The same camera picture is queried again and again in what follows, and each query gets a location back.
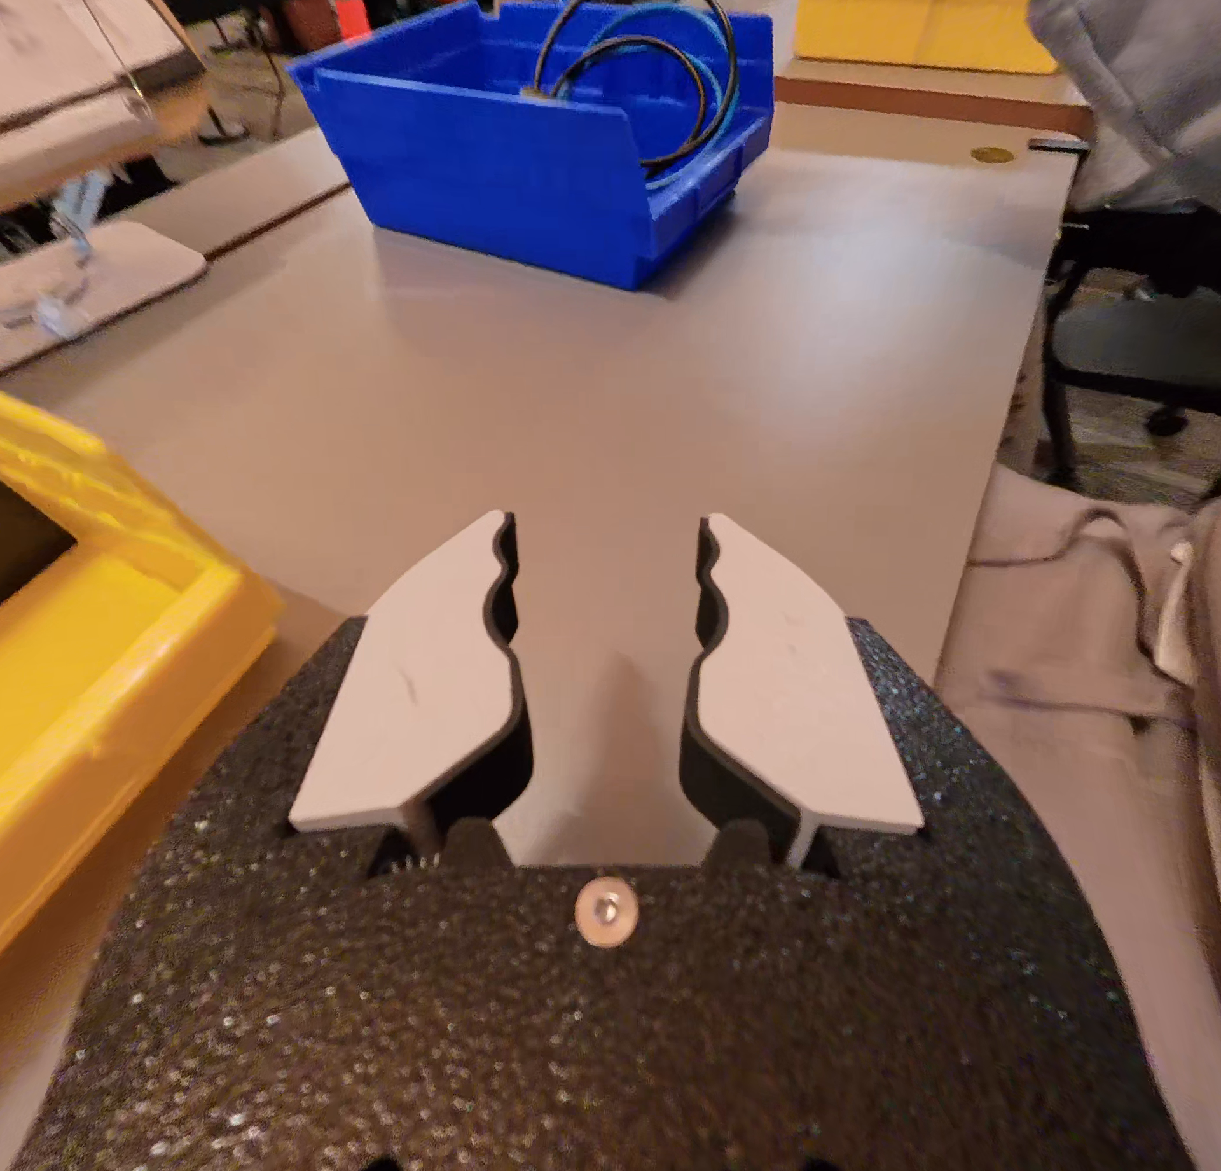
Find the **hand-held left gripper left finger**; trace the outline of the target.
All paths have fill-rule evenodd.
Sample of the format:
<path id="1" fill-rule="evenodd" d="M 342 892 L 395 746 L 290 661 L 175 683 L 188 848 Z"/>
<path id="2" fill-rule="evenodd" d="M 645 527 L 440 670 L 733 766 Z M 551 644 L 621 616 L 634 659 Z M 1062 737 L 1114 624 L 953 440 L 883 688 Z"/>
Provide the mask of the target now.
<path id="1" fill-rule="evenodd" d="M 492 509 L 379 596 L 290 807 L 297 831 L 445 837 L 523 796 L 534 750 L 518 572 L 516 516 Z"/>

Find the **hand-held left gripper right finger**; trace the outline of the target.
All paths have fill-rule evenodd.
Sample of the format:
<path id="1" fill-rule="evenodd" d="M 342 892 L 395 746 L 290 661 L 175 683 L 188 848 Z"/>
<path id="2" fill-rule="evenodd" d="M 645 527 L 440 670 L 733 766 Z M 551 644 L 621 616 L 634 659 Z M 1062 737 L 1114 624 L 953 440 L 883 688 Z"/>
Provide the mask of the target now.
<path id="1" fill-rule="evenodd" d="M 771 861 L 831 868 L 827 829 L 918 835 L 925 813 L 847 616 L 725 512 L 701 518 L 699 653 L 681 785 L 718 831 L 751 822 Z"/>

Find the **blue plastic bin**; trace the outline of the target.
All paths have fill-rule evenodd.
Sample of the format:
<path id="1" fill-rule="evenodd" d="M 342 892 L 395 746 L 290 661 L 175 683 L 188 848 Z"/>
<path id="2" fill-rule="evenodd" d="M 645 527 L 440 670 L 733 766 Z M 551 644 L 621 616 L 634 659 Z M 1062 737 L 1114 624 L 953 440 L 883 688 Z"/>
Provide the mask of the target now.
<path id="1" fill-rule="evenodd" d="M 647 179 L 699 112 L 660 47 L 588 66 L 562 97 L 529 94 L 562 0 L 473 0 L 299 57 L 306 97 L 375 225 L 636 290 L 738 188 L 770 146 L 773 20 L 729 12 L 740 94 L 707 147 Z"/>

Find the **person's right forearm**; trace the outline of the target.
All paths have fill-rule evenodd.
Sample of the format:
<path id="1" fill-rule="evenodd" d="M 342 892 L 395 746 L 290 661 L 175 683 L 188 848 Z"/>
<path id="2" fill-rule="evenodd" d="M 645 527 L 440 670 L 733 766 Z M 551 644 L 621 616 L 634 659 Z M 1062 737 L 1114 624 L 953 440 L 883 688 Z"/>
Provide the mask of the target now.
<path id="1" fill-rule="evenodd" d="M 1220 0 L 1031 0 L 1027 21 L 1094 112 L 1073 209 L 1220 210 Z"/>

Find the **grey desk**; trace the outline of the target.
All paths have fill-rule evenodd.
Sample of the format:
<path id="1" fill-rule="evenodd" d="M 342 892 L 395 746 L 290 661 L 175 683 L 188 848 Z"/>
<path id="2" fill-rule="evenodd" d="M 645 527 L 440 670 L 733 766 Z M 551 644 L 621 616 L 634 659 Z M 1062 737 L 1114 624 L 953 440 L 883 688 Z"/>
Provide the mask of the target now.
<path id="1" fill-rule="evenodd" d="M 1016 153 L 972 159 L 977 146 Z M 1077 159 L 781 105 L 677 266 L 620 292 L 373 227 L 353 190 L 3 375 L 284 594 L 282 637 L 3 955 L 3 1131 L 38 1109 L 143 848 L 330 629 L 488 509 L 518 516 L 531 864 L 681 863 L 699 520 L 729 514 L 938 664 Z"/>

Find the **person's beige clothing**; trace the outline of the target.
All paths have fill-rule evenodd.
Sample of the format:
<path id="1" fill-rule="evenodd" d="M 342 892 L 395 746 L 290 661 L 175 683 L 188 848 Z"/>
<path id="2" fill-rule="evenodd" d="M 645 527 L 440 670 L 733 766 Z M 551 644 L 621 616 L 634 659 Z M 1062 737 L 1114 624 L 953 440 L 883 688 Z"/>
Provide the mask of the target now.
<path id="1" fill-rule="evenodd" d="M 1218 1168 L 1220 496 L 1114 503 L 997 466 L 936 690 L 1070 861 Z"/>

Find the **yellow plastic bin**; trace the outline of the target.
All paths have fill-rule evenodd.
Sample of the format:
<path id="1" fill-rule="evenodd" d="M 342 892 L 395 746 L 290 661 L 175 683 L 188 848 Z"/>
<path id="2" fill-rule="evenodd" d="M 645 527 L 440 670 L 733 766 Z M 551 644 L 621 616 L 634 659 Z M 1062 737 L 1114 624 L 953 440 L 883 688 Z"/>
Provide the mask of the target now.
<path id="1" fill-rule="evenodd" d="M 1048 77 L 1031 0 L 797 0 L 794 53 L 823 62 L 962 68 Z"/>
<path id="2" fill-rule="evenodd" d="M 3 948 L 260 659 L 282 609 L 104 440 L 3 396 Z"/>

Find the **black office chair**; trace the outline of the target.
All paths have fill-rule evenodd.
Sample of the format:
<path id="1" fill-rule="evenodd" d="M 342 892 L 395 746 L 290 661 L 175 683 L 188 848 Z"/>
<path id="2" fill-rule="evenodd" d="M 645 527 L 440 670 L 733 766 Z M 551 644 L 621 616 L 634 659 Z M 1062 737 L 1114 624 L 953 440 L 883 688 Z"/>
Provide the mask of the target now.
<path id="1" fill-rule="evenodd" d="M 1042 407 L 1048 481 L 1077 488 L 1072 386 L 1151 401 L 1170 438 L 1220 416 L 1220 212 L 1068 210 L 1048 266 Z"/>

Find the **grey table with wooden edge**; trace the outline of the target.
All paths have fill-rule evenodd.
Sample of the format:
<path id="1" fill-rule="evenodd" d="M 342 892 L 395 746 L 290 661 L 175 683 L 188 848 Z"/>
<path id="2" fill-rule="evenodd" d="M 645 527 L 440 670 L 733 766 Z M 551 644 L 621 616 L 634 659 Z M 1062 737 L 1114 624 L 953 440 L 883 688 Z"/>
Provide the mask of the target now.
<path id="1" fill-rule="evenodd" d="M 210 170 L 119 214 L 169 236 L 208 260 L 351 188 L 319 127 Z"/>

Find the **document holder with paper sheet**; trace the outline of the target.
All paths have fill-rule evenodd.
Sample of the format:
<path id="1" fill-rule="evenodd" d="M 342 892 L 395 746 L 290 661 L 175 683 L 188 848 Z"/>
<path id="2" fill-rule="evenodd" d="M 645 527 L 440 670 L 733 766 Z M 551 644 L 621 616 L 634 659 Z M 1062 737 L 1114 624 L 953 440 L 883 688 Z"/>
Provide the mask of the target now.
<path id="1" fill-rule="evenodd" d="M 206 273 L 206 255 L 101 218 L 116 171 L 195 133 L 206 64 L 162 0 L 3 0 L 3 212 L 51 199 L 53 240 L 3 249 L 3 370 Z"/>

